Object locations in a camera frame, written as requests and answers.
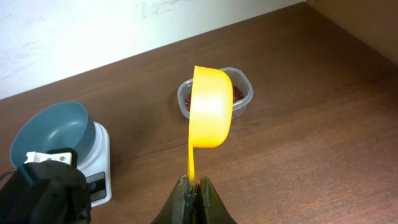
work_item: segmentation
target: brown table surface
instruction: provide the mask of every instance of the brown table surface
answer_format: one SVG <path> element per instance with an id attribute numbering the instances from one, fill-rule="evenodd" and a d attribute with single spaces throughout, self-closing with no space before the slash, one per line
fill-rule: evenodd
<path id="1" fill-rule="evenodd" d="M 150 223 L 187 170 L 177 88 L 194 65 L 254 88 L 224 144 L 195 151 L 238 223 L 398 223 L 398 68 L 305 3 L 1 100 L 0 170 L 30 117 L 82 102 L 111 138 L 92 223 Z"/>

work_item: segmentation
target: plastic container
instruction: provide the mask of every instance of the plastic container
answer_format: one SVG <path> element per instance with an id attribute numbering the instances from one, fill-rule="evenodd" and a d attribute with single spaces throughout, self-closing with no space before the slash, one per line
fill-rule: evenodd
<path id="1" fill-rule="evenodd" d="M 222 68 L 232 81 L 232 85 L 236 85 L 244 94 L 244 98 L 234 103 L 232 118 L 237 118 L 241 116 L 246 109 L 246 105 L 253 98 L 253 87 L 251 86 L 248 78 L 244 75 L 242 71 L 237 68 Z M 182 114 L 189 119 L 189 111 L 185 107 L 185 98 L 192 92 L 192 79 L 185 81 L 178 88 L 177 98 L 178 104 Z"/>

